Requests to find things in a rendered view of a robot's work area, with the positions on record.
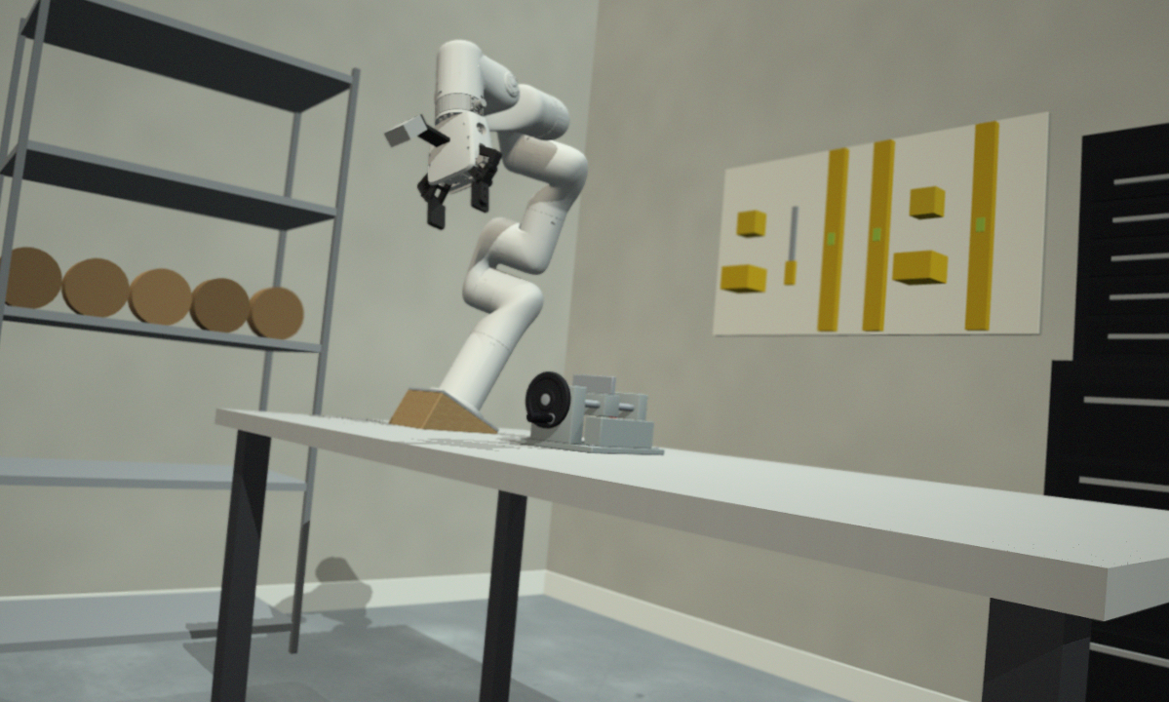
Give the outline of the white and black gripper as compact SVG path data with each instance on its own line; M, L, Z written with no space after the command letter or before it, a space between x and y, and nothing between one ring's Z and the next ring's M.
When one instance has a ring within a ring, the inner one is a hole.
M428 203L428 225L443 230L447 218L447 206L443 203L448 194L456 194L471 187L472 208L487 213L487 187L493 185L496 165L500 164L502 152L491 148L486 117L473 114L464 107L451 107L438 114L434 119L434 128L450 137L450 143L438 147L431 145L428 173L416 188ZM437 188L441 190L438 197L434 196Z

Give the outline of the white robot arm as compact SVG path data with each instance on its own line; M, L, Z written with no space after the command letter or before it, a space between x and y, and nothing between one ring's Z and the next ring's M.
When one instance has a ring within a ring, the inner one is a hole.
M496 265L525 274L547 270L567 211L587 182L588 164L576 148L553 141L569 128L563 103L519 85L509 68L464 40L441 46L437 54L434 119L451 107L486 116L509 172L549 183L527 200L523 223L503 217L487 222L465 274L464 301L489 315L473 326L438 390L482 416L496 378L544 303L534 283Z

